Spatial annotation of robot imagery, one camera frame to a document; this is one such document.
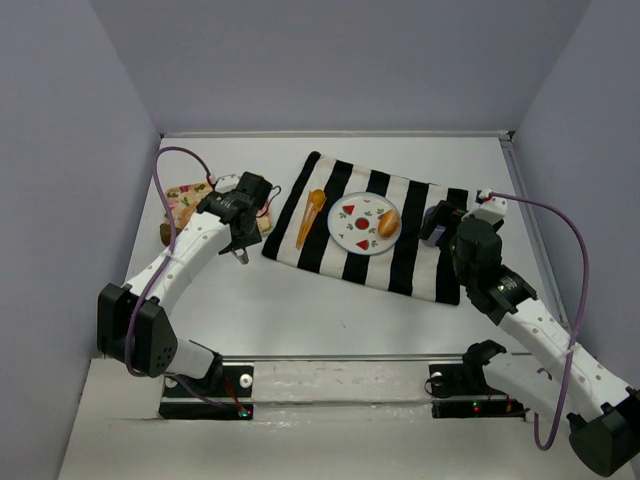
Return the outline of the glossy oval bun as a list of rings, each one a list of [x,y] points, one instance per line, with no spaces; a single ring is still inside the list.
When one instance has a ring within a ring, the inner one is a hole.
[[[387,239],[392,237],[400,227],[400,216],[395,209],[390,209],[379,218],[378,235]]]

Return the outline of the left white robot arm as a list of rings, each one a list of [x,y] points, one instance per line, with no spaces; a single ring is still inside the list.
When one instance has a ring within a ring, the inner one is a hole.
[[[248,263],[247,248],[262,240],[257,215],[272,189],[262,176],[245,172],[230,190],[210,192],[147,268],[122,286],[106,285],[97,301],[98,350],[142,376],[172,377],[198,394],[215,390],[221,354],[178,338],[169,316],[212,259],[231,254]]]

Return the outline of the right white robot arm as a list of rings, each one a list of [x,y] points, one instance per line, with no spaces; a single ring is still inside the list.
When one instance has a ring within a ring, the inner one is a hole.
[[[502,262],[498,234],[508,195],[485,190],[471,211],[443,200],[427,210],[419,237],[449,255],[471,304],[517,340],[540,364],[535,373],[492,341],[471,346],[464,360],[491,387],[512,391],[550,433],[569,443],[593,473],[609,477],[639,453],[639,392],[608,371],[566,331],[535,289]]]

